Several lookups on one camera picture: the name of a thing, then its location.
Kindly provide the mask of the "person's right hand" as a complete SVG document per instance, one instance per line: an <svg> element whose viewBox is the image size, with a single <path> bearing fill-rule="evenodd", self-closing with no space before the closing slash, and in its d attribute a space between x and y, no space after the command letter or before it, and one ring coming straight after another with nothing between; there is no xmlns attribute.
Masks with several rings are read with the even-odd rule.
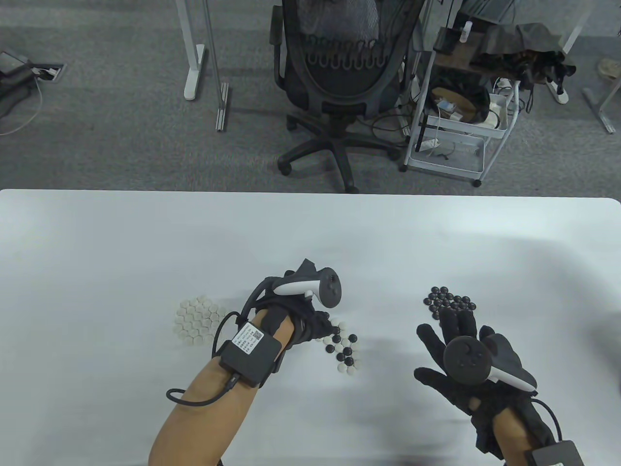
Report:
<svg viewBox="0 0 621 466"><path fill-rule="evenodd" d="M441 371L419 367L413 372L414 378L470 417L476 432L475 446L482 453L490 453L508 466L527 465L526 453L555 443L553 432L537 413L532 397L502 382L460 384L444 368L446 344L459 336L485 339L494 330L486 325L477 328L474 315L468 310L441 308L439 322L441 339L426 323L419 325L416 333Z"/></svg>

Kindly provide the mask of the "person's left hand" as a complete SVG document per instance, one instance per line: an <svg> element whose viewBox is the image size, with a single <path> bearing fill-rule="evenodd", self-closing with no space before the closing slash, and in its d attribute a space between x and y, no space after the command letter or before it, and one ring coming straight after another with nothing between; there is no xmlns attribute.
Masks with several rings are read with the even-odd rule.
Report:
<svg viewBox="0 0 621 466"><path fill-rule="evenodd" d="M318 270L314 262L304 259L297 270L288 270L283 277L267 277L255 288L243 313L251 309L266 311L260 329L273 336L282 322L289 319L294 327L286 344L292 346L332 334L333 325L326 311L317 311L316 299L324 308L335 308L342 299L340 278L330 267Z"/></svg>

